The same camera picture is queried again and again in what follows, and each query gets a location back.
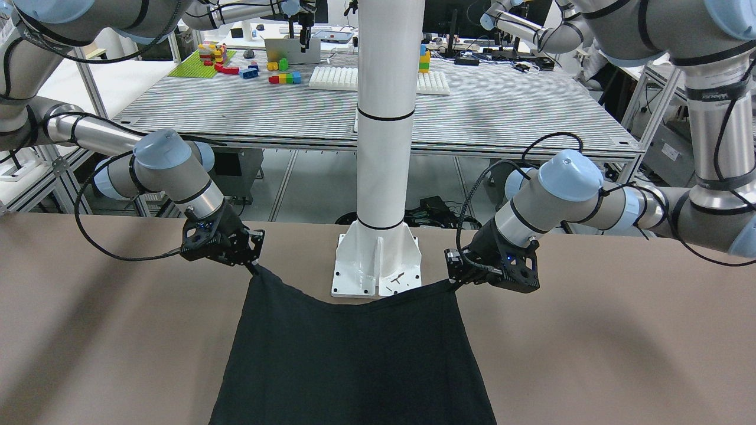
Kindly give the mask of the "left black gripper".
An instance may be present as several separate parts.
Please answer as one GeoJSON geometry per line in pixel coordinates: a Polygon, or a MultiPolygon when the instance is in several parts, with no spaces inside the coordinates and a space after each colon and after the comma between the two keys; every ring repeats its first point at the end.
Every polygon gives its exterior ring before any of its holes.
{"type": "Polygon", "coordinates": [[[538,240],[526,247],[511,244],[500,234],[492,218],[474,235],[470,244],[445,250],[448,291],[456,292],[463,283],[489,283],[519,293],[540,289],[536,250],[538,240]]]}

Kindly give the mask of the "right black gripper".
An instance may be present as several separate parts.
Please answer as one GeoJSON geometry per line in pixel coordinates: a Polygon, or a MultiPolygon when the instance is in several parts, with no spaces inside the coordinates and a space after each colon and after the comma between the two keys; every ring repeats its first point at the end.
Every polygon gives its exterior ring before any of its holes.
{"type": "Polygon", "coordinates": [[[245,266],[253,276],[259,275],[258,260],[262,253],[265,230],[251,230],[244,225],[227,201],[206,218],[191,212],[182,228],[179,255],[187,261],[211,259],[227,266],[245,266]]]}

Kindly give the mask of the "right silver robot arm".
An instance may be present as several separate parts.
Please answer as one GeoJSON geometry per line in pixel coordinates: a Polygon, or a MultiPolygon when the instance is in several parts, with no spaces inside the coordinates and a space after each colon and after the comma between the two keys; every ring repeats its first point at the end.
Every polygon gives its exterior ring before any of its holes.
{"type": "Polygon", "coordinates": [[[145,50],[167,38],[194,12],[213,14],[208,1],[3,1],[12,32],[2,43],[2,150],[76,146],[106,155],[84,181],[110,197],[132,199],[164,192],[186,216],[180,247],[159,255],[210,259],[259,274],[265,232],[252,231],[234,213],[210,176],[210,140],[172,129],[143,132],[38,92],[63,59],[106,29],[145,50]]]}

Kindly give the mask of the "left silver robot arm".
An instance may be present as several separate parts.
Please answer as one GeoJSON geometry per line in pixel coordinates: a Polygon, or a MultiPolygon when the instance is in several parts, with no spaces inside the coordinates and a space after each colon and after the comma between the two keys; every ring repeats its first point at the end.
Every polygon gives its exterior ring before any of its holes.
{"type": "Polygon", "coordinates": [[[481,26],[528,40],[539,51],[568,52],[597,43],[616,67],[646,67],[668,56],[672,75],[640,140],[638,159],[618,182],[605,181],[578,149],[540,167],[526,156],[506,183],[507,202],[469,245],[445,251],[452,283],[489,283],[520,293],[539,288],[538,240],[562,223],[599,230],[639,228],[754,264],[753,1],[559,1],[561,22],[541,27],[512,14],[516,1],[492,1],[481,26]],[[671,153],[654,142],[664,108],[684,76],[690,144],[683,187],[633,181],[647,152],[671,153]]]}

